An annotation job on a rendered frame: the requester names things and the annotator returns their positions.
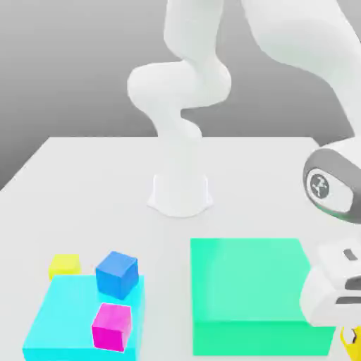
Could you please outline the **small blue cube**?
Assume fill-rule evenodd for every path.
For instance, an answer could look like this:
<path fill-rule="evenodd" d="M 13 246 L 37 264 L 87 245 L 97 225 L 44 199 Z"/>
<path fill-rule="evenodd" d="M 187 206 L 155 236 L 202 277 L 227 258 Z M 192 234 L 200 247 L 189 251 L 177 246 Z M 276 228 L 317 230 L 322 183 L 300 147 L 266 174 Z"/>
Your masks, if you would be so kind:
<path fill-rule="evenodd" d="M 95 268 L 95 275 L 100 293 L 123 300 L 139 281 L 138 260 L 111 251 Z"/>

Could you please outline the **small magenta cube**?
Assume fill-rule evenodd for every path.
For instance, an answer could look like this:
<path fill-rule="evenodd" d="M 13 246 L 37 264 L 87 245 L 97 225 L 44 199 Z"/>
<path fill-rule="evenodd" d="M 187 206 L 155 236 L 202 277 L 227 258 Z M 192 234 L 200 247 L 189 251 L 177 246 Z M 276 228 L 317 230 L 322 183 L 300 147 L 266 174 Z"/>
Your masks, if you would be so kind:
<path fill-rule="evenodd" d="M 91 325 L 94 347 L 124 353 L 132 328 L 131 306 L 103 302 Z"/>

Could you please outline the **large green box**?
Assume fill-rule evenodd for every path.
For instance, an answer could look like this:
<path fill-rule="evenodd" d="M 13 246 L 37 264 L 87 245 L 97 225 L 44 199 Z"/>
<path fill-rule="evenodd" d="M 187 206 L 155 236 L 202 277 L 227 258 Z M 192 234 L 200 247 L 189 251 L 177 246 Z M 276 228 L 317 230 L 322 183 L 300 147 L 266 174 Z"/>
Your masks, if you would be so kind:
<path fill-rule="evenodd" d="M 326 356 L 334 328 L 300 309 L 310 263 L 295 238 L 190 241 L 196 356 Z"/>

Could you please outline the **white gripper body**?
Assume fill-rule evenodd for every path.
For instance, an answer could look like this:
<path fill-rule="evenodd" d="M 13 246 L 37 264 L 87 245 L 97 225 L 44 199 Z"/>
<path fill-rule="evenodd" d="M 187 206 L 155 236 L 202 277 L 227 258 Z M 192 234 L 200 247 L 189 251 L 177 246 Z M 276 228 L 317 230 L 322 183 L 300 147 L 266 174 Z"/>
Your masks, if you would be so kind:
<path fill-rule="evenodd" d="M 312 267 L 307 275 L 300 308 L 315 327 L 361 326 L 361 290 L 335 286 L 321 267 Z"/>

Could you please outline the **large cyan box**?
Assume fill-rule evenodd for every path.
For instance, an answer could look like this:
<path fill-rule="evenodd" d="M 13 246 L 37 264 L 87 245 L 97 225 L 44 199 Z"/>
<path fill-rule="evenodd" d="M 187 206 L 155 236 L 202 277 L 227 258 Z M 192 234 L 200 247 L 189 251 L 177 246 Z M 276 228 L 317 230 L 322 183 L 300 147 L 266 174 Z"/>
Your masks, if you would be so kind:
<path fill-rule="evenodd" d="M 131 307 L 123 353 L 94 347 L 91 325 L 104 302 Z M 144 313 L 143 276 L 123 300 L 100 293 L 95 276 L 55 276 L 23 344 L 25 361 L 140 361 Z"/>

